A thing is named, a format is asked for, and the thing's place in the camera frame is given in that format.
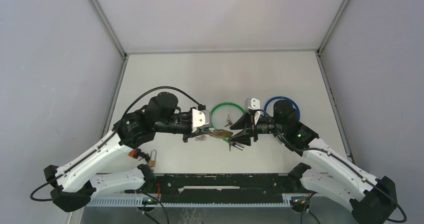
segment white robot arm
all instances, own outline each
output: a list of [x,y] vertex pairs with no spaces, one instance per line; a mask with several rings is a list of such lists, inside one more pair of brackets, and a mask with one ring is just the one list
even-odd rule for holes
[[[181,112],[175,95],[162,92],[151,98],[148,105],[128,113],[142,97],[162,88],[177,90],[189,97],[181,90],[168,86],[146,92],[130,105],[122,118],[94,146],[63,166],[46,167],[44,176],[47,182],[34,190],[30,198],[34,201],[53,201],[65,212],[72,212],[84,207],[97,196],[124,190],[151,188],[155,176],[148,165],[142,164],[123,173],[97,173],[119,156],[128,155],[141,144],[153,140],[156,132],[182,134],[184,142],[198,135],[212,134],[209,128],[209,111],[191,97],[189,98],[195,101],[198,107],[193,107],[188,112]],[[51,199],[34,198],[35,192],[49,184],[54,188],[50,193]]]
[[406,215],[397,203],[395,184],[388,177],[376,176],[360,169],[336,153],[312,129],[299,122],[290,101],[280,100],[274,104],[274,117],[258,117],[257,99],[247,99],[244,115],[230,129],[241,131],[228,139],[230,145],[251,145],[258,134],[273,134],[280,144],[305,159],[320,166],[328,175],[320,174],[310,166],[300,163],[290,176],[307,190],[321,193],[351,211],[360,224],[383,224],[391,221],[389,216],[399,208],[404,220]]

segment blue ring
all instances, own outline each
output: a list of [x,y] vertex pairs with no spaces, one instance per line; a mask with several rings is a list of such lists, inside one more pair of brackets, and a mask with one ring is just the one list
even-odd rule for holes
[[264,111],[266,112],[267,111],[267,109],[266,108],[268,108],[268,105],[272,102],[272,101],[274,101],[274,100],[277,100],[277,99],[283,99],[283,100],[288,100],[288,101],[290,101],[292,104],[293,104],[293,106],[295,107],[295,109],[296,109],[296,113],[297,113],[297,119],[301,119],[301,111],[299,110],[299,107],[298,107],[298,105],[293,101],[293,100],[291,100],[291,99],[289,99],[289,98],[287,98],[287,97],[283,97],[283,96],[277,96],[277,97],[274,97],[274,98],[272,98],[272,99],[270,99],[270,100],[268,100],[268,102],[266,102],[266,104],[265,104],[265,107],[264,107]]

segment padlock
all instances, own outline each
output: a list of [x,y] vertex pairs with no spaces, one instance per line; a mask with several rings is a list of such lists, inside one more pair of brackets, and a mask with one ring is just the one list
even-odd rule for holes
[[154,168],[156,166],[156,155],[158,154],[158,152],[156,151],[156,149],[153,149],[150,152],[150,161],[148,162],[148,166],[151,168]]

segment green ring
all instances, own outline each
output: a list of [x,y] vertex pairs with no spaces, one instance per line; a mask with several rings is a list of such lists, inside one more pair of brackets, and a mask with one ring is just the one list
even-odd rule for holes
[[[238,109],[239,109],[242,113],[244,113],[244,112],[245,112],[245,110],[244,110],[242,107],[240,107],[239,105],[237,105],[237,104],[235,104],[235,103],[229,103],[229,102],[220,103],[220,104],[218,104],[217,106],[213,107],[212,111],[210,112],[210,119],[211,119],[211,121],[210,121],[210,127],[212,127],[212,128],[214,127],[214,125],[212,124],[212,115],[214,114],[214,112],[215,112],[218,108],[220,108],[220,107],[222,107],[222,106],[233,106],[233,107],[238,108]],[[227,138],[224,138],[223,140],[224,140],[225,142],[229,143]]]

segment white wall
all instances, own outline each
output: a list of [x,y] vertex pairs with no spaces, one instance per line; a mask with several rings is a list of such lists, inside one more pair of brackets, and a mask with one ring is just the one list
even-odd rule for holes
[[423,7],[352,0],[323,54],[359,164],[394,180],[411,224],[424,198]]
[[343,0],[99,0],[127,52],[317,49]]
[[97,141],[121,58],[87,0],[0,0],[0,40],[0,223],[64,223],[30,193]]

